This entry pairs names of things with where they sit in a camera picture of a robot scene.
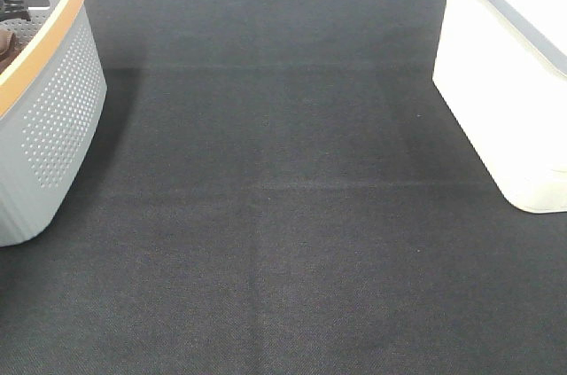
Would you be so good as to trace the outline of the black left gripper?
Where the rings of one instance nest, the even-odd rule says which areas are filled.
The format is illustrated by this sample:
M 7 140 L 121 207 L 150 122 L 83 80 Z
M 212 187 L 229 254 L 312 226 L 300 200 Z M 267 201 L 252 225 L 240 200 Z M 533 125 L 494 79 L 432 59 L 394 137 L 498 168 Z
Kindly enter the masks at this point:
M 20 0 L 1 0 L 1 21 L 31 20 L 28 7 Z

